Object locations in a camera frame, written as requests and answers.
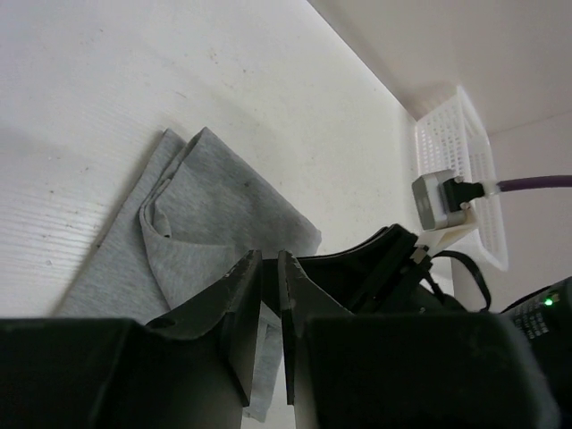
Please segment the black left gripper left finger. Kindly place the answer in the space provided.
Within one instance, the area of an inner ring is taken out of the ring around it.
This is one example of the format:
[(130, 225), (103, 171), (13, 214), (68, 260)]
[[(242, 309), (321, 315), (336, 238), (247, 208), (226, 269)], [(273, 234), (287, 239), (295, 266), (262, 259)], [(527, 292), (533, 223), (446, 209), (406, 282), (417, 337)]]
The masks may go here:
[(214, 350), (250, 403), (261, 304), (261, 252), (250, 250), (229, 272), (198, 295), (146, 324), (170, 341), (196, 341), (212, 333)]

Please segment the white plastic basket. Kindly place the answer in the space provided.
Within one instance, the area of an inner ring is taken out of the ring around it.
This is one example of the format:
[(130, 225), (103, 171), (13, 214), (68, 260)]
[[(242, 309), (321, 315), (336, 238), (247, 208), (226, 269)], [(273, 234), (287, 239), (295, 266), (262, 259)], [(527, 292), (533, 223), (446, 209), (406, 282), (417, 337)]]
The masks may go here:
[[(462, 86), (416, 123), (417, 173), (452, 170), (468, 182), (496, 181), (486, 129)], [(449, 246), (502, 271), (509, 255), (500, 197), (471, 202), (476, 227)]]

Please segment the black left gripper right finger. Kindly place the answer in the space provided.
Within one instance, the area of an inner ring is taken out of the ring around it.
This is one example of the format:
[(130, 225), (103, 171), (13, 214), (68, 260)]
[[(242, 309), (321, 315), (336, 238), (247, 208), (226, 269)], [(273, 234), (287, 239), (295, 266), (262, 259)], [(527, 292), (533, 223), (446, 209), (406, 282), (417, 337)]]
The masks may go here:
[(358, 361), (355, 316), (286, 251), (278, 256), (278, 290), (288, 403), (348, 405)]

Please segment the grey tank top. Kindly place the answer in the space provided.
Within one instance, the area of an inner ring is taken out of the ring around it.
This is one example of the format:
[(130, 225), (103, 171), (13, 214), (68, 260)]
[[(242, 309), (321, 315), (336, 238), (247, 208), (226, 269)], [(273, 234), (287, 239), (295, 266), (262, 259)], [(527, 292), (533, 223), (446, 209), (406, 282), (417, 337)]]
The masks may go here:
[(195, 298), (249, 251), (318, 250), (320, 231), (209, 129), (167, 130), (60, 317), (147, 323)]

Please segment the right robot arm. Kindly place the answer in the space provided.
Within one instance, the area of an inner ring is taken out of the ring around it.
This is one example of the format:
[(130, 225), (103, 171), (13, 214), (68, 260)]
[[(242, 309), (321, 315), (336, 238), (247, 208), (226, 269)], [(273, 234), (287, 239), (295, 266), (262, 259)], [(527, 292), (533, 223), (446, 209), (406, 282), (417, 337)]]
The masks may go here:
[(465, 309), (394, 224), (321, 257), (264, 262), (301, 428), (568, 428), (571, 282)]

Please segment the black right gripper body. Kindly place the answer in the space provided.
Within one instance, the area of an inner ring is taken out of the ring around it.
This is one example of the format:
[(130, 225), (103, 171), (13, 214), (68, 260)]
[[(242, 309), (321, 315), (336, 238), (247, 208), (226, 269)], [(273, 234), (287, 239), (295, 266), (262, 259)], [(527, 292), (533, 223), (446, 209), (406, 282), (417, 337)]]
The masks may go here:
[[(352, 315), (465, 312), (431, 276), (433, 261), (440, 257), (462, 263), (487, 297), (486, 282), (473, 259), (447, 250), (431, 257), (416, 241), (414, 233), (393, 224), (353, 248), (296, 258), (309, 278)], [(263, 262), (262, 297), (275, 314), (281, 313), (277, 257)]]

